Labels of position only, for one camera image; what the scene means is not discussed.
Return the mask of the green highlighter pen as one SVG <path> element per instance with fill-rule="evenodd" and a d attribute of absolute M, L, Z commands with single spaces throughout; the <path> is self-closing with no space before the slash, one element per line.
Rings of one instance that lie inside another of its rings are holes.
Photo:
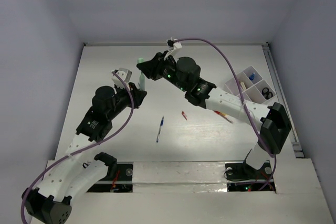
<path fill-rule="evenodd" d="M 141 91 L 145 90 L 145 75 L 143 73 L 141 73 L 139 76 L 139 89 Z"/>

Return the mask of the black handled scissors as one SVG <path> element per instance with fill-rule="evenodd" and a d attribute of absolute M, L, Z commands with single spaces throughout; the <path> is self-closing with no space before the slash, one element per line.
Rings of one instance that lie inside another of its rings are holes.
<path fill-rule="evenodd" d="M 273 92 L 268 87 L 263 88 L 261 93 L 266 100 L 269 100 L 274 96 Z"/>

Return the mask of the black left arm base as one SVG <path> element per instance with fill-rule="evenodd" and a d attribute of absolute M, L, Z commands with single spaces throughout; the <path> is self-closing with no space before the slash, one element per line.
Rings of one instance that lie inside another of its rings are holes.
<path fill-rule="evenodd" d="M 109 168 L 107 175 L 101 182 L 111 182 L 115 184 L 131 184 L 133 178 L 133 163 L 117 163 L 113 168 Z"/>

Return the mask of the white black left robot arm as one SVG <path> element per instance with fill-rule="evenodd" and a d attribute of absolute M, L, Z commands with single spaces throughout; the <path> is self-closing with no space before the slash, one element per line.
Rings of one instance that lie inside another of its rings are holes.
<path fill-rule="evenodd" d="M 77 127 L 64 157 L 46 168 L 22 194 L 23 223 L 25 213 L 43 223 L 65 223 L 79 197 L 97 181 L 115 176 L 116 158 L 99 146 L 111 139 L 108 133 L 112 120 L 126 108 L 139 108 L 146 95 L 132 82 L 96 90 L 92 106 Z"/>

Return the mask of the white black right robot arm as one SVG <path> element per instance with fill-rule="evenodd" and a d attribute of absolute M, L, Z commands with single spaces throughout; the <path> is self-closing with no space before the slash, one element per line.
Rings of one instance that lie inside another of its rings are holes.
<path fill-rule="evenodd" d="M 151 60 L 138 63 L 137 68 L 148 79 L 163 78 L 182 90 L 192 105 L 228 114 L 251 125 L 259 139 L 241 166 L 246 177 L 258 175 L 264 162 L 281 152 L 292 129 L 282 104 L 258 104 L 218 88 L 200 77 L 201 68 L 190 57 L 175 60 L 167 52 L 158 52 Z"/>

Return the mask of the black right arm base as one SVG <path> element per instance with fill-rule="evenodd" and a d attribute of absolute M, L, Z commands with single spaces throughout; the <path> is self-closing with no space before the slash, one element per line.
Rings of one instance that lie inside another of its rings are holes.
<path fill-rule="evenodd" d="M 259 180 L 268 180 L 272 178 L 273 169 L 266 157 L 256 156 L 253 150 L 250 150 L 245 159 L 241 162 L 225 164 L 224 178 L 229 182 L 258 182 Z"/>

